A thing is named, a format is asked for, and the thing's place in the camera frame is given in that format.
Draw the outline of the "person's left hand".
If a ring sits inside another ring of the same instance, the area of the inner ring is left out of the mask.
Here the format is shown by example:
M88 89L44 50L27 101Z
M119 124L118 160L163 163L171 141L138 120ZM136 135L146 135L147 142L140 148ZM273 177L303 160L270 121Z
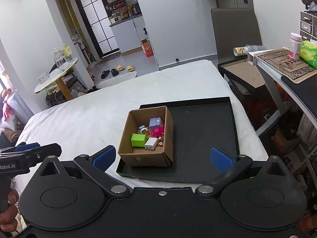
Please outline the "person's left hand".
M18 214L18 209L15 206L16 202L19 199L19 195L16 189L13 187L11 188L8 194L8 209L1 213L1 230L5 232L12 233L17 228L17 220L16 216Z

